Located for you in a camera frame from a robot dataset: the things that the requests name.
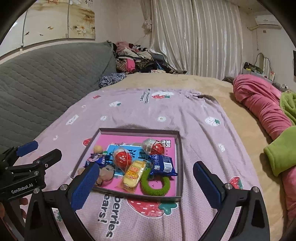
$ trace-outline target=pink clothing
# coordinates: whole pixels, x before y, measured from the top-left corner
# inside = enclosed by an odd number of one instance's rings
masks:
[[[289,225],[296,218],[296,166],[284,171],[282,173],[282,179],[286,193]]]
[[[133,59],[126,59],[126,69],[129,73],[132,73],[136,69],[136,64]]]
[[[281,92],[267,81],[250,74],[239,75],[233,83],[233,93],[259,119],[263,128],[275,140],[292,126],[290,119],[279,107]],[[296,218],[296,166],[282,173],[286,193],[289,223]]]
[[[279,106],[281,92],[264,79],[250,74],[239,75],[234,80],[233,93],[236,100],[259,119],[273,140],[292,126]]]

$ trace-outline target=candy wrapper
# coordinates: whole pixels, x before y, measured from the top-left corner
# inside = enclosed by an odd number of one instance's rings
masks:
[[[98,163],[99,167],[105,166],[105,158],[101,154],[91,154],[90,158],[88,158],[85,162],[84,167],[87,167],[91,161],[95,161],[96,163]]]
[[[142,149],[147,155],[164,155],[165,153],[165,147],[164,145],[153,139],[147,139],[143,141]]]
[[[113,152],[113,163],[123,172],[126,172],[131,165],[131,160],[131,154],[126,149],[119,147]]]
[[[150,175],[178,176],[170,157],[164,155],[151,155],[152,170]]]
[[[134,161],[124,174],[122,181],[120,183],[120,187],[128,192],[135,192],[140,178],[143,174],[143,171],[145,169],[145,166],[145,161]]]

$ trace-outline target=candy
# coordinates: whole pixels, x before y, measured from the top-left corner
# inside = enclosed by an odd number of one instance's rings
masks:
[[[150,172],[150,175],[178,176],[170,157],[164,155],[151,155],[150,158],[152,162],[152,171]]]
[[[84,167],[87,167],[91,161],[95,161],[96,163],[98,163],[100,167],[105,166],[105,158],[101,154],[97,154],[97,153],[91,154],[90,158],[88,158],[87,161],[85,162]]]
[[[142,149],[147,155],[164,155],[165,153],[165,147],[163,144],[153,139],[143,141]]]
[[[120,147],[113,152],[113,163],[123,172],[131,165],[131,160],[131,154],[126,149]]]

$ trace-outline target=electrical wire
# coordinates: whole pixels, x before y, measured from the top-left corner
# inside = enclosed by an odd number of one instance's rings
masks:
[[[269,61],[269,68],[270,68],[270,71],[272,71],[269,58],[267,58],[267,57],[264,57],[264,58],[268,59],[268,61]]]
[[[259,56],[259,54],[257,54],[257,57],[256,57],[256,62],[255,62],[255,64],[254,64],[254,65],[256,65],[256,63],[257,63],[257,59],[258,59],[258,56]]]
[[[258,32],[257,32],[257,29],[256,29],[256,41],[257,41],[257,51],[258,51],[259,47],[258,47]]]
[[[270,59],[269,59],[269,58],[267,58],[267,57],[265,57],[263,53],[259,53],[259,54],[257,54],[257,57],[256,57],[256,62],[255,62],[255,64],[254,64],[254,65],[256,65],[256,63],[257,63],[257,60],[258,60],[258,56],[259,56],[260,54],[262,54],[264,58],[268,59],[268,61],[269,61],[269,68],[270,68],[270,71],[272,71],[272,69],[271,69],[271,63],[270,63]]]

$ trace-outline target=green cloth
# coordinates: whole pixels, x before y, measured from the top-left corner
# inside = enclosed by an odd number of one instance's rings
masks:
[[[292,125],[296,126],[296,93],[282,93],[279,106],[285,115],[291,120]]]
[[[277,177],[281,172],[296,165],[296,126],[283,131],[270,145],[264,148],[272,172]]]

